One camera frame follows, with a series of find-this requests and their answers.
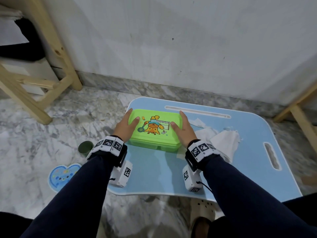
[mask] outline cartoon giraffe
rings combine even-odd
[[[148,128],[144,132],[153,133],[154,135],[160,134],[158,128],[164,129],[164,126],[157,122],[158,119],[159,116],[155,115],[151,117],[150,121],[145,121],[144,125],[148,124]]]

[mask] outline tablet slot in table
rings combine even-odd
[[[218,114],[218,113],[212,113],[212,112],[207,112],[207,111],[200,111],[200,110],[194,110],[190,108],[181,108],[181,107],[173,107],[173,106],[165,106],[166,109],[169,110],[174,110],[174,111],[183,111],[183,112],[188,112],[188,113],[193,113],[193,114],[202,114],[202,115],[207,115],[207,116],[214,116],[214,117],[219,117],[219,118],[226,118],[226,119],[231,119],[230,115],[227,114]]]
[[[282,167],[279,163],[279,160],[277,159],[277,155],[275,153],[275,150],[273,149],[272,145],[268,142],[264,142],[264,148],[266,150],[268,159],[270,160],[270,163],[272,167],[278,171],[282,170]]]

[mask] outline black pants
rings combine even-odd
[[[317,216],[315,216],[315,214],[317,214],[316,201],[317,193],[314,193],[283,202],[283,204],[307,224],[317,227]],[[20,237],[33,221],[32,219],[6,212],[0,212],[0,220],[2,221],[2,233],[10,234],[12,238]],[[214,237],[217,237],[217,234],[219,234],[219,236],[236,235],[232,225],[225,216],[212,222],[209,229],[211,231],[209,234],[213,234]]]

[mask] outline black cable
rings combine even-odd
[[[212,193],[212,190],[207,186],[205,185],[204,183],[200,182],[200,181],[196,181],[197,184],[203,184],[207,189],[209,189],[209,191]]]

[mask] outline person's right arm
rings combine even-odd
[[[197,137],[186,115],[182,111],[180,115],[182,129],[174,122],[172,128],[187,148]],[[242,237],[317,237],[315,227],[307,225],[221,156],[210,155],[199,164],[217,203]]]

